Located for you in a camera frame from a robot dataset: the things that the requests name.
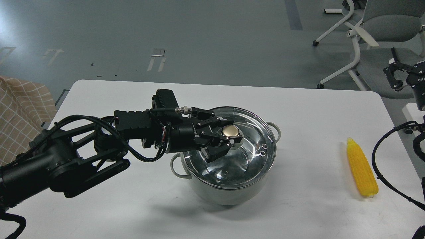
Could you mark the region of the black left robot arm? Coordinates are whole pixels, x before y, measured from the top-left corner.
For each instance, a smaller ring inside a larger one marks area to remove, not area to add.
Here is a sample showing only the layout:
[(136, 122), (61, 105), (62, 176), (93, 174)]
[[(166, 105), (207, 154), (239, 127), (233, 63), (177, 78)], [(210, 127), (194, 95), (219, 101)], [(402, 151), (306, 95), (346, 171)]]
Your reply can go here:
[(75, 197), (128, 169), (128, 153), (155, 162), (165, 153), (196, 150), (212, 162), (243, 139), (232, 119), (212, 110), (180, 108), (172, 90), (158, 89), (152, 100), (152, 108), (144, 111), (68, 116), (2, 166), (1, 220), (19, 225), (8, 238), (16, 239), (26, 227), (26, 219), (8, 213), (10, 208), (45, 189)]

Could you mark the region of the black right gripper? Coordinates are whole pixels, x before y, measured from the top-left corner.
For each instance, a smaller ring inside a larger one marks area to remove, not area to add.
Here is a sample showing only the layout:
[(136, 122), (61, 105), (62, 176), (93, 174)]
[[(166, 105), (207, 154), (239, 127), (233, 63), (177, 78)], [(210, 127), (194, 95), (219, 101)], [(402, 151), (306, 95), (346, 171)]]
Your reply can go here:
[[(413, 89), (413, 95), (416, 99), (416, 105), (420, 111), (425, 110), (425, 62), (421, 61), (415, 65), (402, 63), (394, 47), (391, 48), (392, 58), (389, 60), (388, 67), (383, 72), (387, 78), (390, 87), (395, 91), (401, 91), (407, 85)], [(407, 74), (405, 80), (398, 80), (395, 72), (400, 71)]]

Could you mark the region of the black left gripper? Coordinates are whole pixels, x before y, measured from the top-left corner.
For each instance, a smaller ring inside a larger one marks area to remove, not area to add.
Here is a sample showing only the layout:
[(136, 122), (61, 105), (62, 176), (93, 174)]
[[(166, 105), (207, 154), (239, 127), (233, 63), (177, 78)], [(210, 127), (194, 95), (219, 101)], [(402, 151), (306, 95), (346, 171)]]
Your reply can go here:
[(200, 135), (201, 131), (213, 131), (219, 127), (222, 127), (222, 120), (214, 111), (191, 107), (190, 119), (183, 119), (170, 127), (165, 152), (177, 153), (202, 148), (204, 161), (210, 163), (240, 148), (243, 140), (241, 135), (213, 138), (209, 143), (206, 137)]

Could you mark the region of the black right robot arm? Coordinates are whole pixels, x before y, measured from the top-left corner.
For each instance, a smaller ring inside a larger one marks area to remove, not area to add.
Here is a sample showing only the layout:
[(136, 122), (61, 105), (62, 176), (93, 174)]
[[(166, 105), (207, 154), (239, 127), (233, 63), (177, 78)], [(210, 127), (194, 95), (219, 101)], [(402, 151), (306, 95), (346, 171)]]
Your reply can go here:
[[(424, 111), (425, 106), (425, 63), (424, 61), (417, 62), (413, 66), (402, 63), (399, 61), (394, 47), (391, 48), (392, 59), (389, 60), (389, 66), (385, 67), (383, 72), (387, 78), (387, 81), (391, 88), (395, 91), (398, 91), (404, 86), (402, 80), (396, 80), (394, 72), (404, 71), (408, 73), (406, 78), (406, 83), (413, 90), (413, 95), (416, 100), (416, 105), (420, 111)], [(420, 143), (424, 141), (424, 124), (416, 124), (415, 126), (410, 126), (409, 129), (417, 129), (420, 134), (416, 136), (413, 140), (413, 150), (417, 156), (424, 161), (424, 152), (420, 147)]]

